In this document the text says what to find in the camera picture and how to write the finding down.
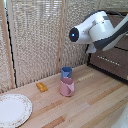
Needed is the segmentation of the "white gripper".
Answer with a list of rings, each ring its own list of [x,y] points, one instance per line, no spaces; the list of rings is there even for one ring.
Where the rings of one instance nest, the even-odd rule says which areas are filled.
[[[95,53],[95,52],[96,52],[95,46],[93,44],[89,44],[87,47],[86,53],[89,54],[89,53]]]

